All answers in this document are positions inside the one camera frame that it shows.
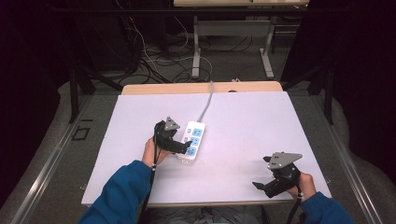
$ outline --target human hand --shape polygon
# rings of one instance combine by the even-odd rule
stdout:
[[[314,184],[314,177],[310,174],[305,174],[301,172],[300,174],[300,189],[303,193],[304,197],[302,202],[308,200],[314,194],[317,193],[317,189]],[[293,187],[292,189],[288,189],[287,192],[293,197],[293,199],[297,199],[298,190],[297,187]]]
[[[145,146],[145,152],[143,153],[143,158],[142,162],[145,163],[149,168],[152,168],[152,164],[154,163],[154,148],[155,148],[155,143],[152,138],[150,138]],[[160,147],[157,147],[157,155],[155,157],[158,157],[157,160],[157,165],[159,165],[163,159],[167,155],[171,154],[170,151],[166,151],[161,149]]]

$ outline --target blue jacket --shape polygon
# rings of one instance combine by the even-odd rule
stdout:
[[[136,223],[136,210],[150,189],[151,169],[141,161],[122,166],[103,187],[102,194],[79,223]]]
[[[136,210],[150,189],[151,169],[141,161],[122,166],[103,187],[102,194],[79,223],[136,223]],[[305,224],[353,223],[343,206],[318,192],[301,204]]]
[[[305,224],[353,223],[343,205],[327,198],[321,192],[317,192],[314,196],[301,203],[300,207],[306,215]]]

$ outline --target desk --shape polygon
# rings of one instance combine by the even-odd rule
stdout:
[[[203,142],[196,162],[167,157],[157,169],[149,207],[262,204],[290,200],[284,192],[272,199],[251,182],[268,183],[272,172],[262,159],[273,152],[301,153],[295,162],[310,173],[317,189],[331,197],[288,94],[277,82],[215,83],[203,123]],[[122,166],[140,160],[155,123],[170,116],[180,126],[205,107],[209,83],[133,85],[119,96],[82,199],[90,205],[103,185]]]
[[[176,7],[281,7],[303,6],[309,0],[175,0]],[[269,21],[199,21],[194,17],[194,58],[192,62],[193,78],[199,76],[201,49],[200,35],[251,35],[265,36],[264,48],[260,49],[265,75],[274,79],[268,51],[276,26],[276,17]]]

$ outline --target metal bracket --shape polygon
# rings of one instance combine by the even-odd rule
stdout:
[[[276,152],[268,163],[268,169],[280,169],[302,158],[302,154]]]
[[[178,128],[180,128],[180,126],[176,124],[175,121],[171,119],[171,117],[166,118],[166,123],[164,128],[166,131],[171,131]]]

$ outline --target power strip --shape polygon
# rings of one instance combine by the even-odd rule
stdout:
[[[181,138],[181,143],[186,143],[191,141],[190,147],[187,148],[185,154],[177,153],[177,158],[181,162],[188,164],[194,163],[198,154],[199,146],[202,142],[202,137],[204,136],[205,125],[200,122],[190,121],[187,124],[186,131]]]

